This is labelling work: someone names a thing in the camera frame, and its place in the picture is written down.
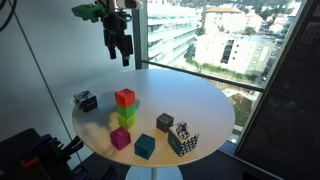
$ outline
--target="rooftop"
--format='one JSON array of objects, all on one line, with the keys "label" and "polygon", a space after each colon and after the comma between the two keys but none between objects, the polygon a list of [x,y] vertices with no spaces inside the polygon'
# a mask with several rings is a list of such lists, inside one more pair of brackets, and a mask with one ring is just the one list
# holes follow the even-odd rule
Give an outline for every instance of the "rooftop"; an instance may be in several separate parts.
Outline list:
[{"label": "rooftop", "polygon": [[206,12],[214,12],[214,13],[241,13],[237,8],[220,8],[220,7],[212,7],[206,10]]}]

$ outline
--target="floor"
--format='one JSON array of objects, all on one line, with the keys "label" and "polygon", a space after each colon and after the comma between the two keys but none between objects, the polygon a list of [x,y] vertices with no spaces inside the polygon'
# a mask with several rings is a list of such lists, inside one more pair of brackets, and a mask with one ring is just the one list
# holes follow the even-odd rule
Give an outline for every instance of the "floor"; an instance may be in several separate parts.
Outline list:
[{"label": "floor", "polygon": [[[92,154],[83,163],[92,179],[101,179],[110,166],[116,169],[117,179],[123,180],[126,177],[129,166],[118,164],[107,160],[97,154]],[[184,180],[269,180],[275,179],[263,172],[258,171],[230,156],[216,151],[206,158],[179,166]]]}]

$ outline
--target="cube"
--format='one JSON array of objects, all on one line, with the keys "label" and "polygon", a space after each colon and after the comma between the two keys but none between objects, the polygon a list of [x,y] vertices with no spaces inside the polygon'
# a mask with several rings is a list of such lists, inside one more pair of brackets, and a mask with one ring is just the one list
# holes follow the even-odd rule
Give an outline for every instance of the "cube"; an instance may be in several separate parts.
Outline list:
[{"label": "cube", "polygon": [[136,95],[130,89],[123,89],[115,93],[117,104],[128,108],[136,102]]},{"label": "cube", "polygon": [[117,105],[118,114],[124,118],[130,118],[136,112],[136,104],[124,108],[120,105]]},{"label": "cube", "polygon": [[136,115],[132,115],[130,118],[125,118],[120,115],[117,116],[119,126],[129,129],[136,123]]},{"label": "cube", "polygon": [[197,146],[199,133],[182,121],[168,131],[168,143],[178,156],[183,156]]},{"label": "cube", "polygon": [[91,111],[98,107],[98,101],[95,95],[90,91],[84,91],[73,96],[76,106],[83,112]]},{"label": "cube", "polygon": [[121,151],[124,147],[131,143],[130,133],[122,127],[110,133],[111,143]]},{"label": "cube", "polygon": [[157,118],[157,128],[161,131],[167,133],[169,130],[169,127],[173,125],[173,117],[163,113]]},{"label": "cube", "polygon": [[141,134],[134,143],[134,153],[144,159],[149,159],[155,149],[155,139],[146,134]]}]

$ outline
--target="window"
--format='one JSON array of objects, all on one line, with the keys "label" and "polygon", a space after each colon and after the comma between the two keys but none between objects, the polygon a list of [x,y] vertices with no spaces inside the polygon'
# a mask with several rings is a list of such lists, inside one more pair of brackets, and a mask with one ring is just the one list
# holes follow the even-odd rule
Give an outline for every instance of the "window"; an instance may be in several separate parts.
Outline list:
[{"label": "window", "polygon": [[[272,36],[265,34],[246,35],[245,27],[247,21],[239,21],[244,17],[242,14],[202,11],[206,5],[208,5],[208,8],[213,6],[211,2],[206,4],[207,1],[201,1],[203,2],[201,7],[198,7],[197,3],[186,3],[186,1],[157,2],[147,4],[145,15],[148,17],[143,19],[147,19],[148,22],[141,22],[141,24],[148,24],[149,31],[151,31],[151,33],[148,33],[148,37],[145,37],[147,43],[142,42],[141,44],[152,46],[149,47],[148,52],[142,53],[145,54],[143,56],[154,57],[156,53],[161,52],[162,55],[157,58],[156,63],[152,62],[153,65],[150,65],[150,68],[157,67],[157,64],[159,64],[165,65],[167,68],[174,67],[196,72],[198,76],[202,76],[202,74],[206,75],[206,77],[212,76],[212,79],[221,79],[221,82],[224,82],[213,83],[222,91],[225,89],[239,91],[237,95],[228,97],[233,102],[235,110],[236,108],[240,109],[236,113],[237,126],[234,130],[234,136],[232,136],[235,141],[238,141],[242,129],[248,122],[250,113],[255,111],[252,108],[255,105],[252,103],[259,103],[258,97],[264,92],[267,83],[269,83],[269,78],[263,83],[260,83],[258,78],[262,73],[266,73],[268,76],[273,73],[273,69],[281,57],[282,51],[280,49],[287,46],[289,40],[292,41],[291,32],[296,31],[289,31],[288,29],[283,31],[285,34],[278,33]],[[241,5],[244,2],[237,1],[222,6],[233,6],[235,8],[236,3]],[[273,7],[281,4],[280,1],[272,1],[272,3],[274,3]],[[304,4],[301,3],[298,8],[304,8]],[[298,9],[295,9],[295,12],[298,12],[298,14],[294,19],[288,18],[287,22],[284,23],[285,28],[298,27],[296,24],[297,22],[300,23],[300,21],[297,21],[297,19],[302,18],[302,16],[300,16],[299,13],[301,11],[298,11]],[[226,21],[222,21],[222,17],[228,18],[228,21],[226,19],[224,19]],[[261,21],[250,21],[252,27],[260,27],[261,24],[262,19]],[[240,44],[242,46],[241,51],[237,49]],[[250,100],[249,97],[252,96],[246,96],[243,92],[244,89],[248,92],[254,92],[255,99]],[[240,96],[243,98],[248,97],[248,101],[251,101],[251,104],[248,103],[247,106],[241,106],[237,101]]]}]

